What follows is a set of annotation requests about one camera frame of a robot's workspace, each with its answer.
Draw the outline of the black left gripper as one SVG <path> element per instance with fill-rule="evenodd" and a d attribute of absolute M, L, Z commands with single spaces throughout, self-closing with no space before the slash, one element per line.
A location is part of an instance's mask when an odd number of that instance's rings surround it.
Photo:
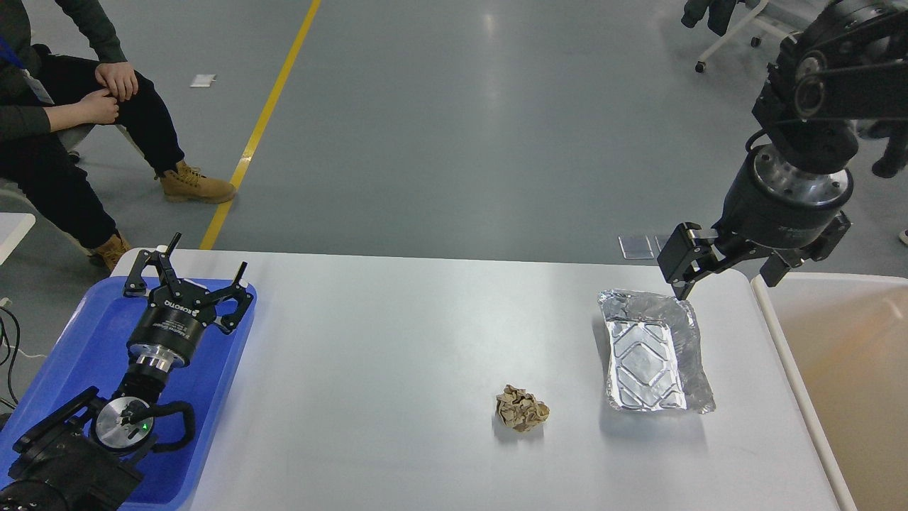
<path fill-rule="evenodd" d="M 209 290 L 194 282 L 181 286 L 171 263 L 181 238 L 181 233 L 175 233 L 163 248 L 140 250 L 124 282 L 124 297 L 148 297 L 147 308 L 127 340 L 130 363 L 187 368 L 208 330 L 215 328 L 230 336 L 253 305 L 254 294 L 243 280 L 246 261 L 227 287 Z M 143 277 L 149 267 L 156 270 L 159 281 L 153 290 Z"/>

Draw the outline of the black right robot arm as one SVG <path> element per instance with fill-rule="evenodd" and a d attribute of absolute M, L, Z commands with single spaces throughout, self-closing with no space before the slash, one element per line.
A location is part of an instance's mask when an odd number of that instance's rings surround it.
<path fill-rule="evenodd" d="M 775 287 L 828 258 L 851 227 L 843 207 L 859 137 L 887 140 L 877 177 L 906 168 L 906 27 L 890 1 L 833 1 L 782 41 L 752 110 L 755 138 L 769 143 L 747 141 L 719 220 L 678 224 L 656 259 L 676 298 L 746 260 L 762 259 Z"/>

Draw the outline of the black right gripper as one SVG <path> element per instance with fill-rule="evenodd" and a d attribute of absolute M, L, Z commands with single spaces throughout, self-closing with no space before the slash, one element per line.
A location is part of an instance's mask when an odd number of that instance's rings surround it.
<path fill-rule="evenodd" d="M 814 174 L 789 163 L 773 145 L 752 149 L 724 198 L 712 229 L 678 224 L 656 258 L 675 298 L 687 300 L 696 282 L 740 262 L 763 259 L 763 282 L 775 287 L 807 260 L 821 261 L 848 232 L 843 213 L 852 174 Z"/>

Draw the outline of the person's lower hand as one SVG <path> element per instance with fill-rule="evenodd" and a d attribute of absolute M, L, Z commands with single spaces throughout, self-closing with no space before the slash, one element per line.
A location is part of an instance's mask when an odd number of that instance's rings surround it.
<path fill-rule="evenodd" d="M 119 104 L 111 92 L 100 89 L 82 97 L 74 105 L 77 111 L 77 125 L 113 125 L 119 116 Z"/>

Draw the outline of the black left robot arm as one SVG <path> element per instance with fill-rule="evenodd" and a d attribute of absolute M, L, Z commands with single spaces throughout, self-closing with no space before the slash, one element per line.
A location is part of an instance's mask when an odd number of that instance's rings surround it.
<path fill-rule="evenodd" d="M 231 280 L 178 276 L 168 246 L 82 298 L 2 428 L 4 510 L 179 510 L 194 494 L 254 317 Z"/>

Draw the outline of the person's upper hand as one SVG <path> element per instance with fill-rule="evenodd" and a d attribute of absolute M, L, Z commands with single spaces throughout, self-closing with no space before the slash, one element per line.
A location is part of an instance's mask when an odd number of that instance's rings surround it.
<path fill-rule="evenodd" d="M 117 101 L 129 101 L 139 92 L 136 71 L 130 62 L 100 62 L 95 80 Z"/>

